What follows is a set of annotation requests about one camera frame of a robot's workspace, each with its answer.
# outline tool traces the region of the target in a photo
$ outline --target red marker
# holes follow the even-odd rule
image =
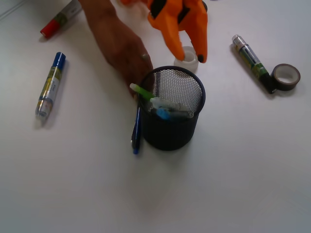
[[[72,0],[61,12],[48,23],[47,26],[44,27],[40,32],[41,34],[49,39],[52,37],[58,29],[63,27],[68,20],[73,18],[76,14],[78,14],[82,10],[82,6],[78,0]]]

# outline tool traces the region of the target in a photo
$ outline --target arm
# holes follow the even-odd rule
[[[88,24],[107,62],[117,69],[127,87],[140,84],[152,70],[141,39],[117,17],[110,0],[80,0]]]

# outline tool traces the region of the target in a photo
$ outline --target black mesh pen holder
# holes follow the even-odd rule
[[[184,104],[194,113],[192,118],[182,121],[162,120],[151,113],[152,103],[139,95],[141,129],[146,141],[160,150],[176,150],[186,145],[205,103],[205,90],[198,77],[181,67],[159,67],[150,72],[140,86],[155,97]]]

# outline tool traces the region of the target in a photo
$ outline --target orange object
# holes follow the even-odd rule
[[[129,5],[138,0],[121,0]],[[179,31],[186,31],[201,63],[207,60],[207,7],[202,0],[141,0],[147,3],[150,24],[162,32],[164,41],[178,60],[185,54]]]

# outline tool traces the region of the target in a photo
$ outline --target marker cap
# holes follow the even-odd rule
[[[60,29],[60,24],[55,19],[52,19],[40,32],[45,38],[49,39],[58,29]]]
[[[62,52],[58,52],[55,56],[53,67],[57,67],[62,71],[65,64],[65,60],[66,56]]]

